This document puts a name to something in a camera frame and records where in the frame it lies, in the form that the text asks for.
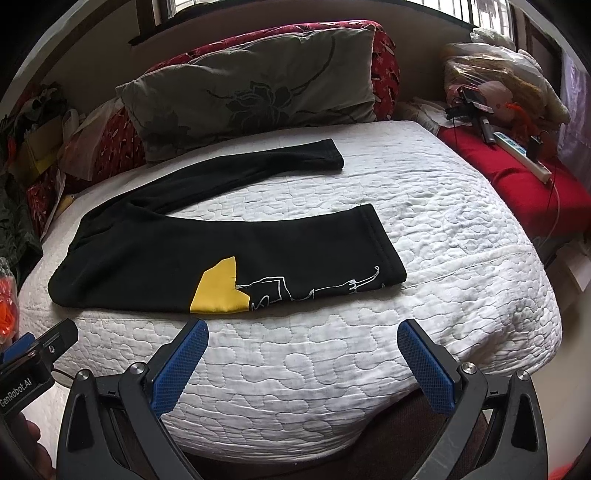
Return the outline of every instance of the bed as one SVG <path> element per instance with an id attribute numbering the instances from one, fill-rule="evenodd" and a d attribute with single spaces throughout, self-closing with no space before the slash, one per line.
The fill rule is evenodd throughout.
<path id="1" fill-rule="evenodd" d="M 410 317 L 487 372 L 534 372 L 550 361 L 561 341 L 560 315 L 532 243 L 484 176 L 406 121 L 253 135 L 92 187 L 52 225 L 44 257 L 22 287 L 23 331 L 39 335 L 74 319 L 79 341 L 57 365 L 69 374 L 113 374 L 148 359 L 187 316 L 64 309 L 49 298 L 47 282 L 82 215 L 195 162 L 324 138 L 343 155 L 342 173 L 273 177 L 175 216 L 278 220 L 372 203 L 408 279 L 349 297 L 204 317 L 209 347 L 177 407 L 163 417 L 185 451 L 298 462 L 345 448 L 374 415 L 416 388 L 395 341 L 398 324 Z M 55 410 L 63 401 L 48 397 Z"/>

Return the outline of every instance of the metal screw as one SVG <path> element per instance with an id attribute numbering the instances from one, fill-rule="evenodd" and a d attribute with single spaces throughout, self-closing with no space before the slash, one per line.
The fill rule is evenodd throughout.
<path id="1" fill-rule="evenodd" d="M 144 370 L 146 370 L 146 365 L 142 362 L 137 362 L 136 364 L 133 364 L 131 367 L 129 367 L 129 371 L 132 375 L 142 374 L 144 373 Z"/>
<path id="2" fill-rule="evenodd" d="M 77 374 L 76 374 L 76 378 L 78 380 L 86 380 L 88 379 L 88 377 L 90 376 L 90 370 L 88 369 L 84 369 L 84 370 L 80 370 Z"/>
<path id="3" fill-rule="evenodd" d="M 518 370 L 517 371 L 517 378 L 526 382 L 530 379 L 530 375 L 525 370 Z"/>
<path id="4" fill-rule="evenodd" d="M 462 371 L 468 375 L 473 375 L 476 372 L 478 372 L 478 369 L 476 368 L 476 365 L 474 365 L 473 363 L 464 362 L 462 363 Z"/>

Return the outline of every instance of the power strip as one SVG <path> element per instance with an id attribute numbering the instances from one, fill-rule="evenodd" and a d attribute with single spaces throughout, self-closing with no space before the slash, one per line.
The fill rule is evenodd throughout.
<path id="1" fill-rule="evenodd" d="M 552 176 L 550 170 L 544 167 L 541 163 L 532 162 L 527 158 L 527 150 L 525 148 L 501 132 L 495 132 L 493 135 L 495 136 L 496 144 L 499 145 L 499 147 L 509 153 L 512 157 L 519 160 L 519 163 L 532 172 L 539 181 L 542 183 L 548 183 L 548 180 Z"/>

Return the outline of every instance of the blue grip pad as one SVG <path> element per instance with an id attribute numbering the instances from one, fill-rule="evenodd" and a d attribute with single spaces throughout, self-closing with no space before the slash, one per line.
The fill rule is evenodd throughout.
<path id="1" fill-rule="evenodd" d="M 158 418 L 172 411 L 209 341 L 207 323 L 199 320 L 154 379 L 151 407 Z"/>
<path id="2" fill-rule="evenodd" d="M 27 350 L 29 350 L 34 341 L 35 336 L 32 333 L 25 333 L 22 337 L 20 337 L 16 342 L 14 342 L 10 347 L 6 349 L 2 357 L 2 362 L 7 364 L 8 362 L 14 360 L 16 357 L 21 356 Z"/>
<path id="3" fill-rule="evenodd" d="M 454 386 L 435 356 L 408 322 L 398 326 L 398 348 L 434 412 L 449 416 L 456 408 Z"/>

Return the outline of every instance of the black sweatshirt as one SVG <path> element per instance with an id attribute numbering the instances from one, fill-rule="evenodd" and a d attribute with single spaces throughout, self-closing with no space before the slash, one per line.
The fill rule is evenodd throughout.
<path id="1" fill-rule="evenodd" d="M 275 222 L 167 216 L 292 171 L 338 172 L 332 140 L 213 158 L 82 217 L 48 285 L 77 308 L 226 313 L 401 283 L 406 272 L 371 205 Z"/>

